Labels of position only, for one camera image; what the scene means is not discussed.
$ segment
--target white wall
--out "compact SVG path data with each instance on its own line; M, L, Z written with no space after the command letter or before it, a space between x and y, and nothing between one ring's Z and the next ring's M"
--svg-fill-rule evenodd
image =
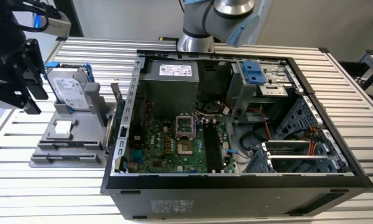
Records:
M373 0L273 0L257 44L326 47L357 61L373 49Z
M177 0L73 0L87 38L180 38L184 14Z
M180 37L177 0L75 0L88 38ZM373 49L373 0L273 0L257 44L328 47L338 60Z

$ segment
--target green circuit board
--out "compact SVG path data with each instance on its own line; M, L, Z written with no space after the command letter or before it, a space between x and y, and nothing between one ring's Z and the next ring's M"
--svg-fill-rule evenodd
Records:
M217 125L217 132L218 138L224 134L226 136L224 124ZM174 136L174 120L152 119L149 121L137 173L208 173L202 124L196 125L193 141L177 140ZM218 144L218 151L221 155L225 153L222 143ZM229 165L224 167L224 173L234 173L232 156L228 158Z

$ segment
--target workbench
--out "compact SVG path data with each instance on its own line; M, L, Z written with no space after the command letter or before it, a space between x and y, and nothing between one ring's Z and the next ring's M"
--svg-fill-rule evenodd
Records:
M68 38L57 42L49 61L93 67L107 101L115 96L109 84L128 92L137 49L176 50L174 42ZM216 44L220 54L293 57L320 102L373 182L373 102L326 49L273 46L229 47ZM55 95L39 101L40 115L8 110L0 119L0 222L119 223L124 221L108 196L100 195L104 169L29 168L28 161L55 112ZM314 217L288 218L292 223L373 224L373 190ZM154 223L276 223L277 219L157 220Z

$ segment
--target small chip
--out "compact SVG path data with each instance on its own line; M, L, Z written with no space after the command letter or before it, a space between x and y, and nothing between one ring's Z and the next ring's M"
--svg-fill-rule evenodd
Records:
M178 155L193 155L193 144L192 141L178 141L177 142L177 154Z
M162 167L162 161L153 161L153 167Z

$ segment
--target case label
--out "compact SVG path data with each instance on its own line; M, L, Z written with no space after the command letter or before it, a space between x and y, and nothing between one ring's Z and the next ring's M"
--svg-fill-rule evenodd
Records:
M192 76L192 66L190 65L173 65L162 64L160 66L160 76Z
M153 213L186 213L192 211L193 200L150 200Z

